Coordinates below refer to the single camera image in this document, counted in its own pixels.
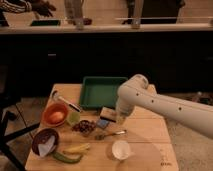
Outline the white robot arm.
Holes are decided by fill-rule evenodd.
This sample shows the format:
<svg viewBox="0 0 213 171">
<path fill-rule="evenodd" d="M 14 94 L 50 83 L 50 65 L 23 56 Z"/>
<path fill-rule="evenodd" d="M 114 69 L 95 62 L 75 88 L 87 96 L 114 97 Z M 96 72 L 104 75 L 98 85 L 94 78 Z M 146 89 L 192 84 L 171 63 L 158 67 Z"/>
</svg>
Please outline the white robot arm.
<svg viewBox="0 0 213 171">
<path fill-rule="evenodd" d="M 128 117 L 135 106 L 142 107 L 213 139 L 213 106 L 151 93 L 148 86 L 147 78 L 141 74 L 121 84 L 117 90 L 116 113 Z"/>
</svg>

